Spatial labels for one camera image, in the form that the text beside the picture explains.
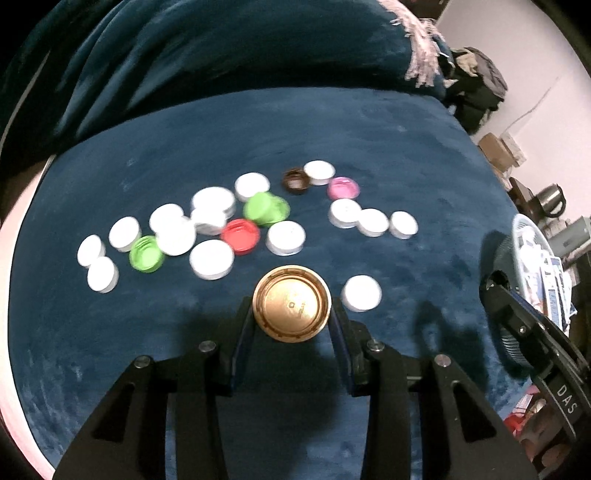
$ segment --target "white bottle cap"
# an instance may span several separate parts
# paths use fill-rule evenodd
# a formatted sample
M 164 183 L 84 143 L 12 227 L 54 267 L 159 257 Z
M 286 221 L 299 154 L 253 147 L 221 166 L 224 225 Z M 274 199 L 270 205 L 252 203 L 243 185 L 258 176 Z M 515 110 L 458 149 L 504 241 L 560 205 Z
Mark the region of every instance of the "white bottle cap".
M 418 223 L 407 212 L 394 212 L 390 217 L 390 233 L 403 240 L 418 232 Z
M 221 210 L 198 207 L 191 212 L 191 221 L 197 233 L 202 235 L 220 235 L 226 226 L 226 215 Z
M 230 273 L 234 264 L 234 252 L 226 242 L 207 240 L 193 248 L 189 263 L 199 278 L 217 280 Z
M 78 247 L 78 263 L 85 268 L 99 257 L 105 256 L 105 244 L 98 235 L 87 236 Z
M 268 192 L 271 183 L 262 173 L 250 172 L 238 177 L 234 190 L 238 200 L 247 202 L 255 193 Z
M 162 252 L 176 257 L 187 253 L 197 238 L 195 226 L 187 217 L 171 220 L 168 228 L 156 234 L 156 243 Z
M 295 255 L 304 246 L 306 232 L 299 224 L 289 220 L 278 222 L 267 232 L 267 248 L 275 255 Z
M 133 217 L 117 220 L 109 232 L 109 243 L 120 252 L 129 252 L 135 241 L 142 236 L 138 221 Z
M 179 218 L 184 215 L 183 209 L 176 203 L 167 203 L 156 208 L 150 215 L 150 228 L 154 233 L 166 230 L 171 218 Z
M 309 161 L 304 165 L 304 171 L 312 185 L 326 185 L 335 176 L 335 168 L 324 160 Z
M 223 187 L 208 187 L 193 195 L 191 206 L 193 209 L 221 210 L 227 220 L 236 212 L 236 198 L 230 190 Z
M 376 308 L 382 300 L 379 283 L 368 275 L 357 275 L 347 280 L 341 300 L 353 312 L 366 312 Z
M 375 208 L 366 208 L 359 214 L 357 229 L 366 236 L 380 236 L 388 230 L 388 217 Z
M 330 204 L 329 220 L 339 228 L 353 228 L 359 221 L 361 207 L 351 199 L 339 199 Z
M 109 293 L 117 285 L 119 270 L 109 257 L 99 257 L 90 264 L 86 279 L 92 290 Z

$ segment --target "cable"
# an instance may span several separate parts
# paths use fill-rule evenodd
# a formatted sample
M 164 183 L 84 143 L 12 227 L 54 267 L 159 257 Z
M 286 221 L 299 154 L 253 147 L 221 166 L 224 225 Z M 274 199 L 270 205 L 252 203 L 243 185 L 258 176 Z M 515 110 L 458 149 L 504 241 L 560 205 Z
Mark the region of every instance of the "cable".
M 577 60 L 580 61 L 579 60 L 579 56 L 577 55 L 577 53 L 574 50 L 571 50 L 569 56 L 572 59 L 574 59 L 575 61 L 577 61 Z M 521 120 L 523 117 L 526 117 L 530 113 L 533 113 L 540 106 L 540 104 L 544 101 L 544 99 L 548 96 L 548 94 L 550 93 L 550 91 L 556 86 L 556 84 L 558 83 L 558 81 L 561 80 L 564 75 L 571 73 L 573 71 L 573 69 L 574 69 L 574 66 L 572 66 L 568 70 L 563 71 L 561 75 L 558 75 L 554 79 L 554 82 L 552 83 L 552 85 L 550 85 L 550 87 L 548 88 L 548 90 L 546 90 L 546 92 L 542 95 L 542 98 L 540 100 L 538 100 L 538 102 L 531 109 L 527 110 L 526 113 L 524 113 L 523 115 L 521 115 L 517 120 L 514 120 L 507 128 L 505 128 L 503 130 L 503 132 L 501 133 L 500 136 L 505 135 L 509 131 L 509 129 L 513 125 L 515 125 L 519 120 Z
M 556 84 L 558 83 L 558 81 L 562 78 L 562 75 L 558 75 L 555 79 L 554 79 L 554 83 L 552 85 L 550 85 L 550 87 L 546 90 L 546 92 L 542 95 L 542 98 L 540 100 L 538 100 L 538 102 L 529 110 L 526 111 L 526 113 L 524 113 L 523 115 L 521 115 L 517 120 L 514 120 L 507 128 L 505 128 L 503 130 L 503 132 L 500 134 L 500 137 L 502 137 L 503 135 L 505 135 L 509 129 L 515 125 L 519 120 L 521 120 L 522 118 L 526 117 L 527 115 L 529 115 L 530 113 L 533 113 L 539 106 L 540 104 L 544 101 L 544 99 L 548 96 L 548 94 L 550 93 L 550 90 L 552 90 Z

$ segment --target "bottle cap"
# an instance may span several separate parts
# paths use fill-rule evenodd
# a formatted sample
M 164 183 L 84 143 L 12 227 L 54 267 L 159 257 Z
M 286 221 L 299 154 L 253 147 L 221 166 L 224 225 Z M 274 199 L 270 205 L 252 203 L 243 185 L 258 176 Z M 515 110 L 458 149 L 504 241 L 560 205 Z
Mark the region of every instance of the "bottle cap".
M 288 265 L 271 270 L 255 288 L 252 309 L 259 327 L 280 342 L 309 340 L 326 325 L 332 301 L 312 270 Z
M 281 197 L 273 195 L 273 206 L 271 212 L 267 216 L 265 226 L 271 226 L 275 223 L 282 222 L 290 215 L 290 205 Z
M 150 215 L 150 229 L 154 233 L 165 230 L 171 219 L 184 215 L 183 209 L 176 203 L 167 203 L 156 208 Z
M 271 188 L 268 178 L 262 173 L 250 172 L 241 175 L 234 184 L 236 197 L 241 202 L 247 202 L 255 193 L 267 192 Z
M 151 235 L 137 240 L 129 251 L 129 263 L 142 273 L 155 272 L 163 262 L 164 253 L 158 247 L 156 237 Z
M 388 217 L 375 208 L 361 210 L 357 229 L 366 236 L 380 236 L 388 230 Z
M 347 280 L 341 300 L 353 312 L 366 312 L 376 308 L 382 300 L 379 283 L 368 275 L 357 275 Z
M 234 194 L 223 187 L 208 187 L 199 190 L 191 200 L 193 210 L 221 210 L 226 219 L 236 212 L 236 198 Z
M 142 236 L 138 221 L 133 217 L 117 220 L 109 231 L 109 242 L 120 252 L 129 252 L 135 241 Z
M 191 212 L 195 231 L 202 235 L 219 235 L 226 226 L 226 214 L 221 210 L 197 207 Z
M 191 250 L 189 263 L 199 278 L 218 280 L 230 273 L 234 264 L 234 252 L 226 242 L 207 240 Z
M 394 212 L 390 217 L 390 233 L 406 240 L 418 232 L 418 223 L 414 217 L 407 212 Z
M 90 267 L 90 264 L 99 257 L 105 255 L 105 244 L 98 235 L 89 235 L 78 247 L 77 259 L 78 263 L 85 268 Z
M 335 168 L 324 160 L 313 160 L 304 165 L 312 185 L 326 185 L 335 176 Z
M 166 230 L 156 234 L 156 243 L 162 252 L 176 257 L 187 253 L 197 238 L 195 226 L 187 217 L 173 219 Z
M 109 257 L 99 257 L 90 264 L 88 286 L 99 293 L 109 293 L 117 285 L 119 270 Z
M 335 177 L 327 189 L 330 200 L 355 199 L 359 196 L 359 185 L 348 177 Z
M 295 222 L 279 222 L 267 232 L 267 248 L 275 255 L 287 257 L 300 252 L 306 241 L 304 228 Z
M 303 168 L 292 168 L 283 174 L 281 184 L 288 192 L 301 195 L 308 191 L 310 177 Z
M 261 233 L 253 222 L 239 218 L 226 225 L 221 238 L 236 255 L 246 255 L 255 249 L 260 237 Z
M 244 217 L 257 225 L 266 225 L 275 218 L 276 201 L 269 192 L 255 193 L 244 204 Z
M 356 201 L 339 199 L 330 204 L 329 221 L 338 228 L 353 228 L 360 214 L 361 207 Z

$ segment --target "bolt head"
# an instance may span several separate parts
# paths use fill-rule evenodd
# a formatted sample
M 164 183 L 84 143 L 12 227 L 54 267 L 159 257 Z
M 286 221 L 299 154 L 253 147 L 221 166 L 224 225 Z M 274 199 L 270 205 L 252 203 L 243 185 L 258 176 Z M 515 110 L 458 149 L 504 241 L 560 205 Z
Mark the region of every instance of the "bolt head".
M 452 364 L 452 359 L 447 355 L 440 353 L 439 355 L 435 356 L 435 363 L 440 367 L 449 367 Z
M 199 351 L 201 353 L 213 352 L 217 348 L 216 342 L 212 340 L 205 340 L 199 344 Z
M 140 355 L 138 358 L 134 360 L 134 367 L 135 368 L 146 368 L 152 359 L 148 355 Z
M 383 342 L 380 342 L 379 340 L 371 339 L 368 341 L 368 348 L 372 352 L 381 352 L 382 350 L 384 350 L 385 345 Z

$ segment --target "brown bottle cap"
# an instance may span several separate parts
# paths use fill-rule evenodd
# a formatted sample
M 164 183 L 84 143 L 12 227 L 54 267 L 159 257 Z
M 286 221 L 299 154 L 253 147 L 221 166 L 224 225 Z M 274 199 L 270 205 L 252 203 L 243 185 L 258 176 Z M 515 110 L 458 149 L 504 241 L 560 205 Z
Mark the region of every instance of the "brown bottle cap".
M 310 177 L 303 168 L 292 168 L 283 174 L 283 187 L 290 193 L 301 195 L 310 186 Z
M 326 325 L 332 308 L 324 280 L 306 267 L 271 270 L 256 286 L 252 310 L 259 327 L 280 342 L 304 342 Z

